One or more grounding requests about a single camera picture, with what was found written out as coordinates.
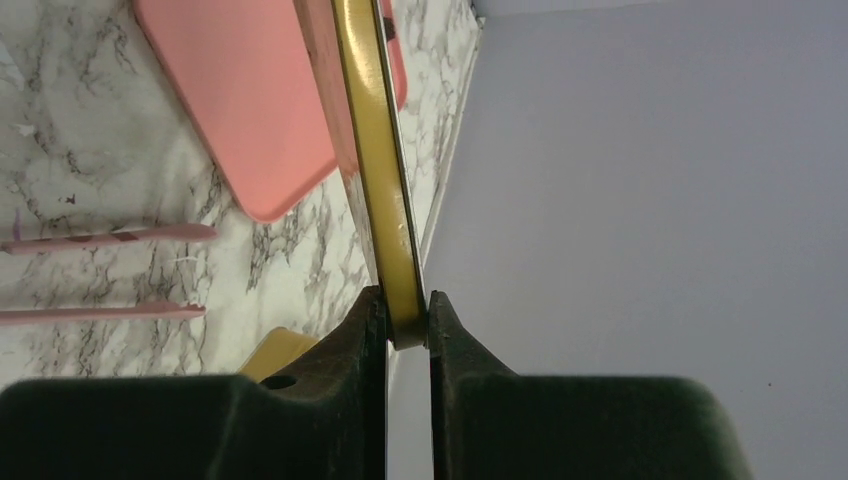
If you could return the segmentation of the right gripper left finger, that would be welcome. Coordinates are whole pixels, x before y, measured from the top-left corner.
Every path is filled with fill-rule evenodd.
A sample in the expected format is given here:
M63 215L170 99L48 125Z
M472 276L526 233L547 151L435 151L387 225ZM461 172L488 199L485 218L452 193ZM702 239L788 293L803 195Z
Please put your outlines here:
M382 479L387 311L362 290L291 364L241 374L27 380L1 395L5 479Z

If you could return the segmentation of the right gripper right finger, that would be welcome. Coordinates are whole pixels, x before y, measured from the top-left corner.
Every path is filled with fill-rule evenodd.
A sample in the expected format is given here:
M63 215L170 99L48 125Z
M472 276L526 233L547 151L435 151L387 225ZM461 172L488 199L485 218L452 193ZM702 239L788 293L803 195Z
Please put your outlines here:
M438 479L749 479L733 423L701 383L663 376L521 375L429 306Z

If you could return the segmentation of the pink plastic tray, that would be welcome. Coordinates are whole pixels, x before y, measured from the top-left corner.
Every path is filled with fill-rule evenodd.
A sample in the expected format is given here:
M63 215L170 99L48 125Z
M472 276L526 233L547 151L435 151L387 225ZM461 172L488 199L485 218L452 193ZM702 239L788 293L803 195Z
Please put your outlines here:
M332 145L297 1L137 1L134 11L241 210L269 224L329 174ZM383 5L398 111L407 82ZM360 185L347 182L353 190Z

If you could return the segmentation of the silver tin lid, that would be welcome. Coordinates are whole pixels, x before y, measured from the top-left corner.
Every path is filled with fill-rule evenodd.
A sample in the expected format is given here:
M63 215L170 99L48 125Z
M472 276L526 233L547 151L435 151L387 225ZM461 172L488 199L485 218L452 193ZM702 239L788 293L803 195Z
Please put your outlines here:
M394 347L422 346L427 305L406 178L392 59L379 1L297 1L332 145L360 185Z

